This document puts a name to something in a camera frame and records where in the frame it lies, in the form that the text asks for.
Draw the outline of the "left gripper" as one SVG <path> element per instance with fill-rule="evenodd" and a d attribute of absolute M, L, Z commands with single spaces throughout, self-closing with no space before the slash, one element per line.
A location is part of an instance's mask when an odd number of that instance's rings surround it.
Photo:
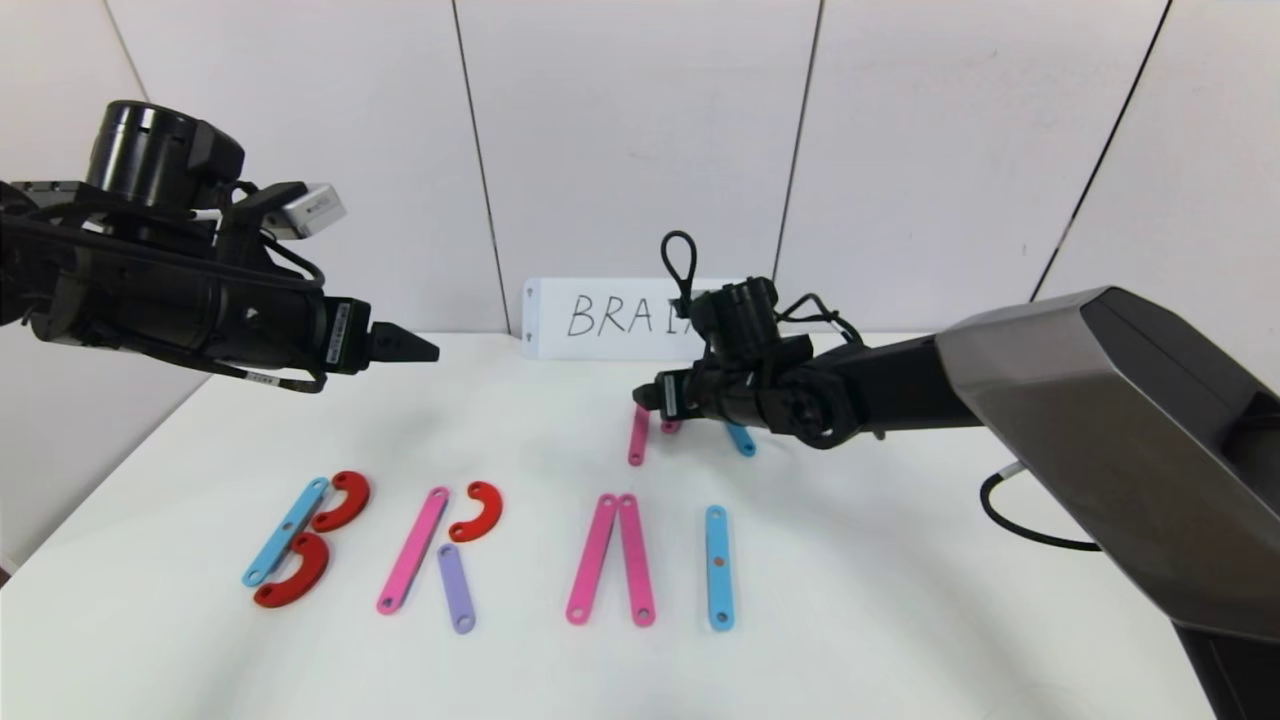
<path fill-rule="evenodd" d="M 212 359 L 252 369 L 319 369 L 355 374 L 366 368 L 369 305 L 319 288 L 216 278 Z M 438 363 L 440 348 L 399 325 L 374 322 L 370 363 Z"/>

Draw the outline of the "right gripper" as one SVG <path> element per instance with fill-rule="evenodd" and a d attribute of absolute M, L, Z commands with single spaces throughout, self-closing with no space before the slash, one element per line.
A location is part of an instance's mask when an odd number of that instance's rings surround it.
<path fill-rule="evenodd" d="M 764 370 L 732 369 L 718 363 L 695 363 L 687 369 L 662 372 L 655 383 L 632 391 L 634 402 L 660 411 L 667 420 L 712 419 L 736 425 L 762 425 Z"/>

